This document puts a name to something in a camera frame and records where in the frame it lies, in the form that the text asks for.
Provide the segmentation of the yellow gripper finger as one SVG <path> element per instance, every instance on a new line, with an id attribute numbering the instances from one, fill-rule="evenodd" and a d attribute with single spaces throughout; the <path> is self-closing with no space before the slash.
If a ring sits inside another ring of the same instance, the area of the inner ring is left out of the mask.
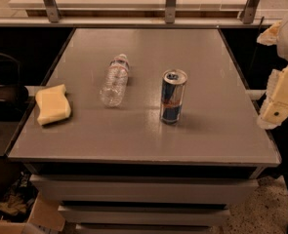
<path id="1" fill-rule="evenodd" d="M 281 71 L 274 69 L 267 80 L 266 98 L 257 119 L 259 127 L 274 129 L 288 118 L 288 65 Z"/>
<path id="2" fill-rule="evenodd" d="M 280 25 L 281 20 L 274 23 L 272 26 L 270 26 L 258 36 L 257 42 L 266 46 L 276 45 Z"/>

